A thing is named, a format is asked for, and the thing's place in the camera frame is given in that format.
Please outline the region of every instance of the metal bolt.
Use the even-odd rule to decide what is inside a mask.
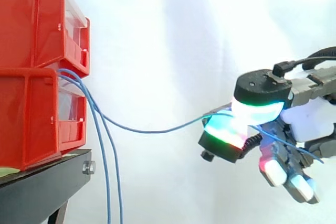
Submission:
[[[210,153],[210,152],[208,152],[207,150],[204,150],[204,151],[202,151],[202,153],[201,153],[201,157],[202,157],[204,160],[207,160],[208,162],[211,162],[211,161],[214,159],[215,155],[212,154],[212,153]]]
[[[92,175],[96,172],[96,161],[85,161],[83,163],[83,174]]]

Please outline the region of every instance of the white backdrop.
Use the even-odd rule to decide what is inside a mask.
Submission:
[[[85,82],[107,115],[164,129],[230,101],[236,78],[336,44],[336,0],[75,0],[91,19]],[[200,158],[201,123],[165,135],[111,127],[125,224],[336,223],[335,160],[314,164],[321,203],[271,188],[258,150],[236,165]],[[106,223],[106,190],[92,117],[87,148],[97,173],[69,203],[66,224]],[[118,223],[111,148],[113,223]]]

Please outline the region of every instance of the black cable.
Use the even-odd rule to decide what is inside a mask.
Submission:
[[[311,57],[311,58],[306,58],[302,60],[293,60],[293,61],[283,61],[280,63],[277,63],[273,66],[273,71],[272,73],[275,76],[278,77],[284,77],[285,73],[288,73],[292,71],[296,66],[300,64],[305,64],[306,67],[312,67],[316,66],[319,63],[322,63],[326,60],[336,60],[336,57],[333,56],[322,56],[322,57]]]
[[[261,140],[263,139],[262,135],[259,133],[255,136],[249,137],[242,148],[242,153],[240,154],[238,159],[242,159],[245,157],[245,155],[251,151],[253,148],[260,145]]]
[[[336,60],[336,57],[335,56],[322,56],[322,57],[311,57],[311,58],[306,58],[302,60],[297,60],[295,61],[295,67],[300,64],[304,64],[304,63],[326,61],[326,60]]]
[[[336,57],[336,47],[323,48],[311,54],[307,58],[315,58],[315,57],[318,57],[319,60],[303,63],[302,69],[303,70],[313,69],[316,65],[324,62],[324,60],[321,60],[322,57]]]

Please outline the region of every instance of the robotic hand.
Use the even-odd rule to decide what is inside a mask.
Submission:
[[[335,51],[323,49],[305,60],[281,62],[273,70],[240,76],[232,103],[210,111],[229,116],[203,120],[201,156],[235,163],[260,145],[259,170],[267,182],[283,185],[297,202],[318,203],[315,183],[303,169],[314,157],[336,156],[336,67],[314,67],[323,60],[336,60],[324,57]],[[298,78],[284,78],[302,63],[304,71]],[[247,138],[247,125],[257,126],[260,133]]]

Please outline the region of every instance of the red storage bin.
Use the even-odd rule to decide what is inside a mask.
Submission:
[[[0,68],[89,74],[89,27],[73,0],[0,0]]]
[[[26,170],[85,144],[86,98],[68,84],[48,68],[0,69],[0,167]]]

